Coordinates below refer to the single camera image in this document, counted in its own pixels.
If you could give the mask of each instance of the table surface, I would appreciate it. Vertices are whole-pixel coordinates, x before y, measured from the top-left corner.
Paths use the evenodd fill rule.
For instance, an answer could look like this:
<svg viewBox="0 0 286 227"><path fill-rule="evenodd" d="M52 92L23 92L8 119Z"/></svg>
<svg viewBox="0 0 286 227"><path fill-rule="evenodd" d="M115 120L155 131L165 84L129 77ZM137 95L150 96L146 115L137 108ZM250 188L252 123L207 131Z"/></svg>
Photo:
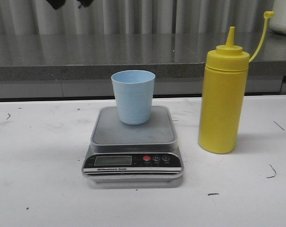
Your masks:
<svg viewBox="0 0 286 227"><path fill-rule="evenodd" d="M245 97L225 155L197 143L200 103L153 100L170 109L185 167L179 187L155 189L93 189L82 176L114 100L0 103L0 227L286 227L286 96Z"/></svg>

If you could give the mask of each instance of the scale button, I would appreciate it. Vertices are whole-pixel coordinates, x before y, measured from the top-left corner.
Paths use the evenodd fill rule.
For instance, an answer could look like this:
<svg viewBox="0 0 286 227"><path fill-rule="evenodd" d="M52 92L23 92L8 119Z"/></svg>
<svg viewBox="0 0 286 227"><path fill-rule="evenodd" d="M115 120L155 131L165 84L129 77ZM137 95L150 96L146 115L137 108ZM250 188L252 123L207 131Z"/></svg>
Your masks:
<svg viewBox="0 0 286 227"><path fill-rule="evenodd" d="M144 161L150 161L150 160L151 160L151 157L150 157L149 155L145 155L145 156L143 157L143 160L144 160Z"/></svg>
<svg viewBox="0 0 286 227"><path fill-rule="evenodd" d="M163 155L162 159L164 161L169 161L170 160L170 157L168 155Z"/></svg>
<svg viewBox="0 0 286 227"><path fill-rule="evenodd" d="M154 161L159 161L159 160L161 160L161 157L160 157L159 155L154 155L154 156L152 157L152 159L153 159Z"/></svg>

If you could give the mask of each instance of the lcd screen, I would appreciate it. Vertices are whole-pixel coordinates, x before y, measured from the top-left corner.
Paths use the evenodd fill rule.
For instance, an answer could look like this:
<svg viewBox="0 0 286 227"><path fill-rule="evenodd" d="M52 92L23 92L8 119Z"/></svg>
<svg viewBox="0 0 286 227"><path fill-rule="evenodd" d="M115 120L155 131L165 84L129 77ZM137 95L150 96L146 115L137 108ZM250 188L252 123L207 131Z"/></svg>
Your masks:
<svg viewBox="0 0 286 227"><path fill-rule="evenodd" d="M131 165L131 156L97 156L95 166Z"/></svg>

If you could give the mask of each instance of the bottle cap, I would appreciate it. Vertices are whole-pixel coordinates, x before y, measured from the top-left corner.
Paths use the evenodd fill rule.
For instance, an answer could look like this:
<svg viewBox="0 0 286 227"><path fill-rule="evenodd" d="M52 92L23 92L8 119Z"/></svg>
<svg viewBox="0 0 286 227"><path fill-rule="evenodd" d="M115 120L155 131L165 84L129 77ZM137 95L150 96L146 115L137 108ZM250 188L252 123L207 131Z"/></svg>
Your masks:
<svg viewBox="0 0 286 227"><path fill-rule="evenodd" d="M234 45L235 27L230 27L225 45L209 51L206 66L219 71L244 71L249 67L250 55L241 46Z"/></svg>

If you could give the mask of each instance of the yellow squeeze bottle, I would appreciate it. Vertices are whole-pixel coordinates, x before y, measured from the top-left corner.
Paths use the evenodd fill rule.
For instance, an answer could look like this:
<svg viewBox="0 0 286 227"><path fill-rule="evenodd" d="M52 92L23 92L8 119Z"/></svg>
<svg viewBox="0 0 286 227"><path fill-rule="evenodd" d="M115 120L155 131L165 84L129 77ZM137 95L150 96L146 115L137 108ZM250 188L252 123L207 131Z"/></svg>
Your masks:
<svg viewBox="0 0 286 227"><path fill-rule="evenodd" d="M265 12L262 37L251 58L234 45L235 27L230 27L225 45L208 52L199 122L199 145L207 151L224 154L235 148L249 62L259 52L273 16L273 11Z"/></svg>

